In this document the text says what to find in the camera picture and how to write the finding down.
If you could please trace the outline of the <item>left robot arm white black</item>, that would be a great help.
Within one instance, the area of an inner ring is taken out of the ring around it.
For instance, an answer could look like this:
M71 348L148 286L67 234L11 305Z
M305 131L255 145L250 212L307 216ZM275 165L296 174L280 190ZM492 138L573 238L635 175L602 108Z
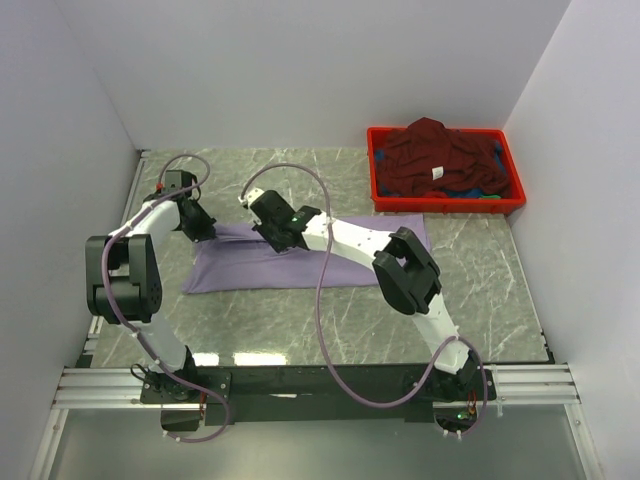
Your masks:
M161 312L163 290L155 248L172 231L182 232L194 243L212 240L214 223L194 199L180 197L159 205L147 201L125 226L85 243L90 312L132 335L152 371L170 371L164 389L179 402L197 395L200 378L191 371L194 362L188 347Z

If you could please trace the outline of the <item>lavender t shirt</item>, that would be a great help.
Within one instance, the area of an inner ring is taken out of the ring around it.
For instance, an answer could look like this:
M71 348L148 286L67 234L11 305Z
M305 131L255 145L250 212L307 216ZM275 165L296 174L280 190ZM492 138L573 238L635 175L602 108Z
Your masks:
M431 250L420 214L347 216L340 220L380 231L397 231L404 226ZM316 287L324 253L296 248L278 254L249 224L219 225L216 234L216 239L196 245L194 266L182 293ZM332 254L323 286L377 286L377 279L368 268Z

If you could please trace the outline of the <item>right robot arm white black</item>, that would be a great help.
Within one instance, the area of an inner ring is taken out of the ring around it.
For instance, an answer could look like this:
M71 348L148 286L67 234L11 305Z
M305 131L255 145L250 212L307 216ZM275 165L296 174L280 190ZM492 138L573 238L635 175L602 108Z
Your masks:
M275 251L328 250L372 271L384 300L411 317L436 358L442 393L460 399L473 388L477 366L445 306L440 268L412 230L365 228L308 206L297 211L288 205L248 209L254 229Z

